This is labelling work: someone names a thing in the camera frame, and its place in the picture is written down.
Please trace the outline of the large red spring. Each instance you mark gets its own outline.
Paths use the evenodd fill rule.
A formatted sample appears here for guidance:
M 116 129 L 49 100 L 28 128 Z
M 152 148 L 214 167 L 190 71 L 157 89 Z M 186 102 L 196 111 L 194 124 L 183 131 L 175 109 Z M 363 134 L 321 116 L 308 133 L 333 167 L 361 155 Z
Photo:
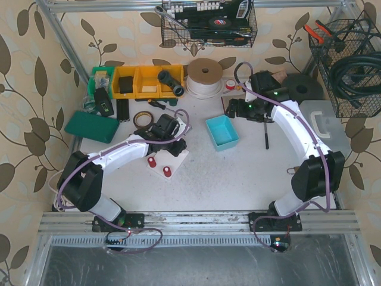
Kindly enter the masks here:
M 163 174 L 166 178 L 169 178 L 172 176 L 171 169 L 168 166 L 163 167 Z
M 154 157 L 148 157 L 147 162 L 150 168 L 155 168 L 157 166 L 157 162 Z

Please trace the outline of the brown tape roll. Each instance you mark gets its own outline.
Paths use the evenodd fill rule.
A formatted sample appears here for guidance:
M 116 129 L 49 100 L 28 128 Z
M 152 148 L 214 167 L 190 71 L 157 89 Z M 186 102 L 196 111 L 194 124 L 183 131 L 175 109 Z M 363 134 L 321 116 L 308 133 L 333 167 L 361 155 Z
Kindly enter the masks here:
M 136 129 L 149 129 L 154 123 L 154 116 L 149 111 L 140 111 L 133 117 L 133 124 Z

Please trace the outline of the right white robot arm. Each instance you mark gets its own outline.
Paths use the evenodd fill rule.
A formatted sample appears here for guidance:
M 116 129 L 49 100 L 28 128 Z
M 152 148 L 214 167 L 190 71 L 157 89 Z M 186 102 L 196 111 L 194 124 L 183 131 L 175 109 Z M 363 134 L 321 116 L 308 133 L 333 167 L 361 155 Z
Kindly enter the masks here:
M 257 118 L 270 118 L 284 132 L 293 146 L 299 168 L 291 179 L 291 190 L 272 202 L 267 219 L 286 219 L 313 205 L 327 213 L 331 198 L 341 181 L 345 157 L 332 151 L 307 122 L 299 104 L 289 95 L 288 88 L 262 90 L 255 87 L 251 77 L 241 82 L 234 72 L 236 83 L 247 95 L 255 99 L 248 104 L 249 111 Z

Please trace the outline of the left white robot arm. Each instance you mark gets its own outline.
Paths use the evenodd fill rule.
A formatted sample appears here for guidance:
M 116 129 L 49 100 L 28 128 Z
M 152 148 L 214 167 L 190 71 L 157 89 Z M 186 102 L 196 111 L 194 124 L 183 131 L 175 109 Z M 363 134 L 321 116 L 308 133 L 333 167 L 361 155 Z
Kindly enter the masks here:
M 186 149 L 183 139 L 190 128 L 190 118 L 184 109 L 174 116 L 163 114 L 147 129 L 138 129 L 124 141 L 97 153 L 73 153 L 57 183 L 57 204 L 64 210 L 90 212 L 107 224 L 121 228 L 125 209 L 102 193 L 105 175 L 140 158 L 161 150 L 173 157 Z

